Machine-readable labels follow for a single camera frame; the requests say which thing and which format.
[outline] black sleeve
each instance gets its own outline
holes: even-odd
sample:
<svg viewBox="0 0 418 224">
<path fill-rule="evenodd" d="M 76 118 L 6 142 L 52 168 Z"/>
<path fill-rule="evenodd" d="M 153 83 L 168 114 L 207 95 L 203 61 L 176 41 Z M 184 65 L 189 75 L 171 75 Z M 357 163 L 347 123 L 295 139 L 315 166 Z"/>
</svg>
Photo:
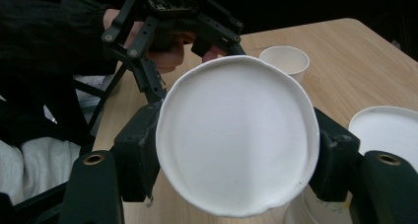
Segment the black sleeve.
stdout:
<svg viewBox="0 0 418 224">
<path fill-rule="evenodd" d="M 93 0 L 61 0 L 60 4 L 0 0 L 0 63 L 77 64 L 102 59 L 107 8 Z"/>
</svg>

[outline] paper cup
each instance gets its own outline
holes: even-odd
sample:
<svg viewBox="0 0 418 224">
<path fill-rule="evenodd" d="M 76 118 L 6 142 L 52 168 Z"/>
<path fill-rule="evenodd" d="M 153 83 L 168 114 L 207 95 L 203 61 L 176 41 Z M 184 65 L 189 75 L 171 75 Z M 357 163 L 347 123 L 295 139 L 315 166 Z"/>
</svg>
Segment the paper cup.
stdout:
<svg viewBox="0 0 418 224">
<path fill-rule="evenodd" d="M 310 58 L 302 50 L 290 45 L 276 45 L 261 51 L 259 59 L 282 70 L 302 82 L 305 71 L 310 66 Z"/>
<path fill-rule="evenodd" d="M 180 196 L 213 215 L 247 217 L 302 192 L 316 166 L 319 132 L 295 80 L 255 57 L 227 56 L 174 83 L 156 144 Z"/>
</svg>

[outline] person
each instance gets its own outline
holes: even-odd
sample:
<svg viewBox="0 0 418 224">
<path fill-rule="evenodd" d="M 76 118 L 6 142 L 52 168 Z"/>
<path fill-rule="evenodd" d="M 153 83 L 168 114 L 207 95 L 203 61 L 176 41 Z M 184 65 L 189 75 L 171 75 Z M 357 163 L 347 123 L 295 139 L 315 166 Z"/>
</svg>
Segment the person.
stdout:
<svg viewBox="0 0 418 224">
<path fill-rule="evenodd" d="M 92 64 L 90 73 L 114 72 L 102 34 L 118 13 L 95 0 L 0 0 L 0 192 L 14 204 L 66 182 L 83 148 L 92 148 L 73 75 Z M 126 47 L 142 24 L 134 23 Z M 177 34 L 168 50 L 147 57 L 160 73 L 172 72 L 183 61 L 183 44 L 193 41 L 191 33 Z M 202 61 L 224 54 L 212 47 Z"/>
</svg>

